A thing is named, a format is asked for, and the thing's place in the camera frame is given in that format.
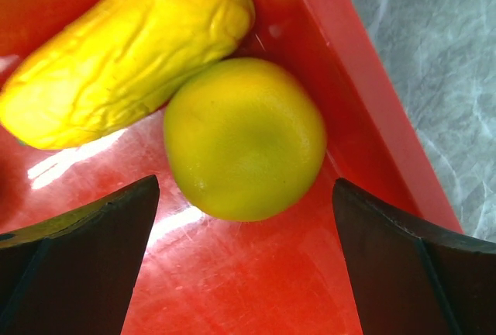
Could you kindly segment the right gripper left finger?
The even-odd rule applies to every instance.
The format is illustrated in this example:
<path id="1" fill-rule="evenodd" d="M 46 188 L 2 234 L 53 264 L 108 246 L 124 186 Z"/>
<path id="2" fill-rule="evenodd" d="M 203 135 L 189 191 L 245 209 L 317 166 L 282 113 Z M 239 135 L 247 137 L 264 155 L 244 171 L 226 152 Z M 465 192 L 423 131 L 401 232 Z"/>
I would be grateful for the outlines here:
<path id="1" fill-rule="evenodd" d="M 3 334 L 119 334 L 157 213 L 157 177 L 1 235 Z"/>

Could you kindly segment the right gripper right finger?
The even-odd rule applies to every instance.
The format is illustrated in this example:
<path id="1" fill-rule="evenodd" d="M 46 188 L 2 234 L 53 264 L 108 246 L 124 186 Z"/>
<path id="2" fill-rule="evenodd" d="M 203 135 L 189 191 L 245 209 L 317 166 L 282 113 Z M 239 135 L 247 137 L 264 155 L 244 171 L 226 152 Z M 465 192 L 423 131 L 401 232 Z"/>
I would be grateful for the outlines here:
<path id="1" fill-rule="evenodd" d="M 383 202 L 340 178 L 339 241 L 365 334 L 493 334 L 495 245 Z"/>

